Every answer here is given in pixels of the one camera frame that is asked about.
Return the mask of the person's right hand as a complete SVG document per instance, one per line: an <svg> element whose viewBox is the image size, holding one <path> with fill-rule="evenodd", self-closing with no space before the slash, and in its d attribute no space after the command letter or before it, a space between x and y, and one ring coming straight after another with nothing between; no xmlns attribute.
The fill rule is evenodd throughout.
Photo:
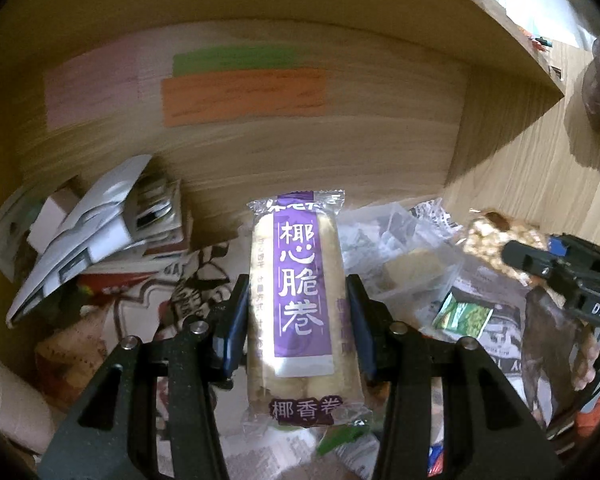
<svg viewBox="0 0 600 480"><path fill-rule="evenodd" d="M580 331L576 343L576 356L571 370L571 385L576 391L583 390L596 375L595 361L600 355L600 343L595 337L591 326L585 326Z"/></svg>

